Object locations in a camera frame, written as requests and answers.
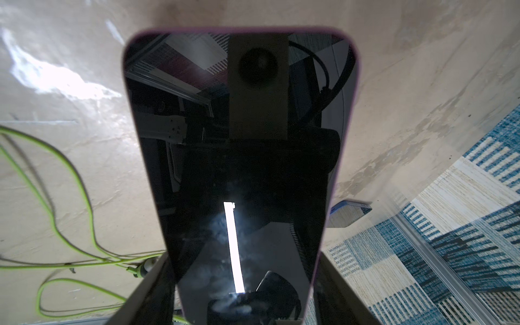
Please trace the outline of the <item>purple-edged smartphone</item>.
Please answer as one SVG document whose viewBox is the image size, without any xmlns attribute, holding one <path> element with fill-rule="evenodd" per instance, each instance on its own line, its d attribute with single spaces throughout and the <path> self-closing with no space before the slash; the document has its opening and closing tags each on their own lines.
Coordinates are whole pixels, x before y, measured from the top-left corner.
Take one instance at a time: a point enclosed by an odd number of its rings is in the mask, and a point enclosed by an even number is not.
<svg viewBox="0 0 520 325">
<path fill-rule="evenodd" d="M 302 323 L 355 46 L 326 28 L 157 28 L 122 66 L 175 276 L 172 324 Z"/>
</svg>

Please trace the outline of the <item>blue grey stapler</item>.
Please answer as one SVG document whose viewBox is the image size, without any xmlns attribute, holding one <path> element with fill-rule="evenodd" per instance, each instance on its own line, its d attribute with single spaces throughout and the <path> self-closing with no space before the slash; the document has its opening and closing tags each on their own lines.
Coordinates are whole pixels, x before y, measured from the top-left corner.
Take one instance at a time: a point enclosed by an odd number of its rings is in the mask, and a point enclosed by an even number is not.
<svg viewBox="0 0 520 325">
<path fill-rule="evenodd" d="M 330 209 L 327 228 L 346 228 L 372 211 L 368 204 L 343 200 Z"/>
</svg>

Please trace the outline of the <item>green wired earphones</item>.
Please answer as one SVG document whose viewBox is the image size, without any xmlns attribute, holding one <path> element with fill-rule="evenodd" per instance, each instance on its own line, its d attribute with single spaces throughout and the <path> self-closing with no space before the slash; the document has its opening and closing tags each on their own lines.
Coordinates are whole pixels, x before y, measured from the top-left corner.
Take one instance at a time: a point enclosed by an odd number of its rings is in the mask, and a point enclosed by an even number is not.
<svg viewBox="0 0 520 325">
<path fill-rule="evenodd" d="M 135 129 L 4 123 L 1 136 L 1 323 L 115 312 L 137 265 L 165 252 L 158 222 L 138 221 L 130 197 L 96 215 L 144 182 Z"/>
</svg>

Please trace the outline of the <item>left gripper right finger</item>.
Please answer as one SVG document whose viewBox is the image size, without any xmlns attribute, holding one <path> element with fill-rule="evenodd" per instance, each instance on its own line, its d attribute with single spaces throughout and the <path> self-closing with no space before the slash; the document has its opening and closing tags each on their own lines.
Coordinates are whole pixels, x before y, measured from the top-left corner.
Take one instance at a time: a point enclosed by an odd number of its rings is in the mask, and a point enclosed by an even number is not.
<svg viewBox="0 0 520 325">
<path fill-rule="evenodd" d="M 320 254 L 314 279 L 318 324 L 379 324 L 325 254 Z"/>
</svg>

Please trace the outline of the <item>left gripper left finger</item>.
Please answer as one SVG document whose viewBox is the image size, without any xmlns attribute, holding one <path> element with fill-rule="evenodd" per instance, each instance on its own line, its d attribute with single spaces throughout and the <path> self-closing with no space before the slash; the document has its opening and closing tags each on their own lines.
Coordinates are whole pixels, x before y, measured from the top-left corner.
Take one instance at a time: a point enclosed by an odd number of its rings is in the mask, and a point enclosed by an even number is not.
<svg viewBox="0 0 520 325">
<path fill-rule="evenodd" d="M 170 257 L 163 254 L 108 324 L 172 324 L 175 276 Z"/>
</svg>

